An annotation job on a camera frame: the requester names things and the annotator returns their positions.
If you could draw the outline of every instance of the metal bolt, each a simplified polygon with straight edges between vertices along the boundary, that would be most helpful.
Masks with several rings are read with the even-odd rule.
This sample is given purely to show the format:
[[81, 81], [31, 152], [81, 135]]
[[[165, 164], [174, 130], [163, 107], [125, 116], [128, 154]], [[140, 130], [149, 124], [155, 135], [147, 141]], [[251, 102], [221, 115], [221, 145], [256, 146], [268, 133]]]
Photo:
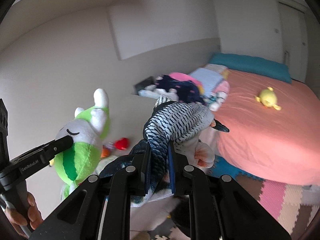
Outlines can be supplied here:
[[194, 168], [193, 166], [191, 166], [191, 165], [184, 166], [184, 170], [185, 170], [185, 171], [191, 172], [191, 171], [193, 171], [194, 169], [195, 169], [195, 168]]
[[229, 175], [223, 175], [223, 176], [222, 176], [222, 180], [223, 180], [224, 182], [230, 182], [230, 181], [231, 181], [231, 177], [230, 177]]
[[128, 166], [128, 167], [125, 168], [125, 170], [127, 172], [134, 172], [136, 170], [136, 167], [135, 166]]
[[88, 181], [89, 182], [96, 182], [98, 180], [98, 176], [97, 175], [91, 175], [89, 178], [88, 178]]

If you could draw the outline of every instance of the white door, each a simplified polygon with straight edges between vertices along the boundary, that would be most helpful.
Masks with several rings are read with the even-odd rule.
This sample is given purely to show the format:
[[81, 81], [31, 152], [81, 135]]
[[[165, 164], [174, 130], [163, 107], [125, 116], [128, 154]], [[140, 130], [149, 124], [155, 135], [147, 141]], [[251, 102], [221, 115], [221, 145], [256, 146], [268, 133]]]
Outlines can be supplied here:
[[308, 66], [308, 37], [304, 13], [278, 4], [282, 25], [283, 63], [293, 79], [305, 82]]

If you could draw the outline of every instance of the teal pillow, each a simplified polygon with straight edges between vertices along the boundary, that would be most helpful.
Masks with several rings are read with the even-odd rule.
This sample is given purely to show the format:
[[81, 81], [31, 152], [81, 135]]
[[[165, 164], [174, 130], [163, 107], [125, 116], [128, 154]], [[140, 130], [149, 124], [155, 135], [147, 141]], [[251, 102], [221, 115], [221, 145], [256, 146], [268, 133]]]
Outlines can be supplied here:
[[292, 82], [287, 65], [261, 57], [217, 53], [209, 63], [223, 65], [229, 69], [270, 77], [289, 84]]

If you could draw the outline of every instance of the red heart plush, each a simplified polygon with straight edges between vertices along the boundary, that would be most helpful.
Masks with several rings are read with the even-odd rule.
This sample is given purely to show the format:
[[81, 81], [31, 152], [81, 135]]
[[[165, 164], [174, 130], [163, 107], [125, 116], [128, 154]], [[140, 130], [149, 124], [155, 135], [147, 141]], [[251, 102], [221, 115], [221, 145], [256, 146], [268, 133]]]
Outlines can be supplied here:
[[128, 138], [121, 138], [120, 140], [116, 141], [114, 147], [118, 150], [126, 150], [129, 147], [129, 139]]

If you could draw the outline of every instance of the yellow plush toy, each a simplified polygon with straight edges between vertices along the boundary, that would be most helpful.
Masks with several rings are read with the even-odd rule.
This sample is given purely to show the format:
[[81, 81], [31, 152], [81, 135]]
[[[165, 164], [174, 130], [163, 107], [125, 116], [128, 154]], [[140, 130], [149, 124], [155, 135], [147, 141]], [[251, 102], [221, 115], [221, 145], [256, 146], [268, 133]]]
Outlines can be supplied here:
[[271, 87], [262, 90], [260, 95], [256, 97], [256, 100], [266, 107], [273, 107], [276, 110], [281, 110], [281, 106], [277, 106], [277, 96]]

